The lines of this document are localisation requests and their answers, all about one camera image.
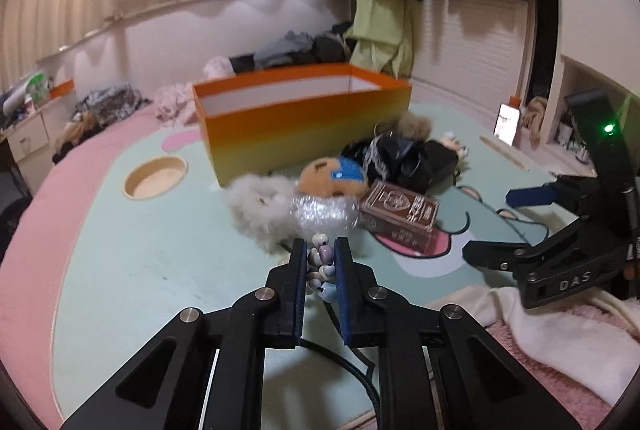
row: smartphone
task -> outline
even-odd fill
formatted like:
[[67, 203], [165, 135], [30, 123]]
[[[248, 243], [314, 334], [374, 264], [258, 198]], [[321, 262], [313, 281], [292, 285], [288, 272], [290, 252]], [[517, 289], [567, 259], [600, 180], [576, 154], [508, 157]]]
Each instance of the smartphone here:
[[500, 105], [500, 113], [495, 122], [494, 135], [509, 146], [513, 145], [519, 120], [520, 110], [507, 104]]

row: orange plush toy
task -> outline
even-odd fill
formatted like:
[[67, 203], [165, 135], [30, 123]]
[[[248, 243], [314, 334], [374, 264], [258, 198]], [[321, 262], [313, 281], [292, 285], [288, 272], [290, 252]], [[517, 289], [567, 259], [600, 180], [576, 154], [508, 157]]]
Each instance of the orange plush toy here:
[[369, 185], [357, 162], [344, 157], [317, 159], [300, 174], [298, 191], [315, 197], [363, 197]]

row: pink tongue illustration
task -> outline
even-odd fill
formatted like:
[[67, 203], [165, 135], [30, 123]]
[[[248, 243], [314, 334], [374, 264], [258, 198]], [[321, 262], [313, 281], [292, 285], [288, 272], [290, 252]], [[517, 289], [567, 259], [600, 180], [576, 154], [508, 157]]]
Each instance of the pink tongue illustration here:
[[423, 256], [425, 258], [428, 258], [430, 256], [438, 256], [446, 253], [449, 249], [451, 235], [439, 230], [437, 227], [434, 227], [433, 234], [431, 236], [431, 242], [429, 244], [429, 249], [426, 253], [419, 253], [418, 251], [409, 249], [403, 245], [398, 244], [397, 242], [394, 242], [390, 238], [386, 238], [385, 236], [375, 235], [375, 237], [376, 239], [378, 239], [378, 241], [386, 245], [391, 251], [394, 251], [395, 253], [406, 256]]

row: blue patch on plush toy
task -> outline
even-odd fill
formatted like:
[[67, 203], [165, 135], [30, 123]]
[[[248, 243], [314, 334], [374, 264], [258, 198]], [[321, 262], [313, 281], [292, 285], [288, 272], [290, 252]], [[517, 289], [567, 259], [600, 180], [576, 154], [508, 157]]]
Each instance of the blue patch on plush toy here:
[[331, 178], [334, 181], [358, 181], [364, 182], [364, 174], [362, 168], [356, 161], [345, 157], [338, 157], [340, 168], [331, 172]]

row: brown playing card box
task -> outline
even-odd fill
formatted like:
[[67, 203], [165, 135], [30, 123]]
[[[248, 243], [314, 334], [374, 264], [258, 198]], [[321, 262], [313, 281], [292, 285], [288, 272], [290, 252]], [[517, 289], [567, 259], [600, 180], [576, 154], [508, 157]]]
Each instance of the brown playing card box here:
[[377, 180], [360, 202], [361, 227], [425, 253], [439, 204], [431, 197]]

